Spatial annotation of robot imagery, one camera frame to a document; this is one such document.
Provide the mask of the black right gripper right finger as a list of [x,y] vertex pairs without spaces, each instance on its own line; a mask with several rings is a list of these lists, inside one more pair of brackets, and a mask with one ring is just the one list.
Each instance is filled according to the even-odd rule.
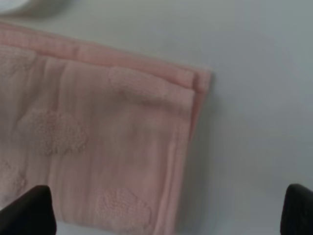
[[313,192],[300,184],[288,186],[285,194],[280,234],[313,235]]

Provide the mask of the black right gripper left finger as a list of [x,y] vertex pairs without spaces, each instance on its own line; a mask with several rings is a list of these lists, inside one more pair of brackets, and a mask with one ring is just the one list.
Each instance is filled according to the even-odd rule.
[[57,223],[48,186],[35,186],[0,211],[1,235],[55,235]]

